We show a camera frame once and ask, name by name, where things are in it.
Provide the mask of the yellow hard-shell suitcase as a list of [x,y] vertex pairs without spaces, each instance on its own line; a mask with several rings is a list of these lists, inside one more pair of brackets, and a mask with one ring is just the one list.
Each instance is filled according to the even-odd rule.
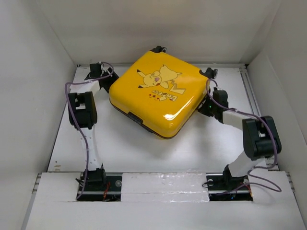
[[157,46],[142,55],[110,87],[110,103],[149,132],[171,139],[204,100],[217,69],[200,68]]

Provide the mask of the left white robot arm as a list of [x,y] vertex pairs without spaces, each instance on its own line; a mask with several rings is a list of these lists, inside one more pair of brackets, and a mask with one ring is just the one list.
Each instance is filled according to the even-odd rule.
[[108,92],[117,79],[118,75],[111,64],[97,62],[90,64],[90,72],[82,82],[67,82],[64,86],[69,122],[79,132],[85,153],[85,170],[77,179],[82,190],[90,186],[102,190],[107,184],[95,139],[98,114],[94,96],[101,89]]

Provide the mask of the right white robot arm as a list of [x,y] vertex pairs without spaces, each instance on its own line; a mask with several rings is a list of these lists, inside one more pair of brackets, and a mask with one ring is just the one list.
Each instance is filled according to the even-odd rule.
[[242,131],[243,152],[225,166],[219,180],[229,190],[238,186],[261,161],[276,157],[282,150],[273,117],[259,117],[229,108],[228,94],[224,90],[215,87],[213,94],[206,95],[198,112]]

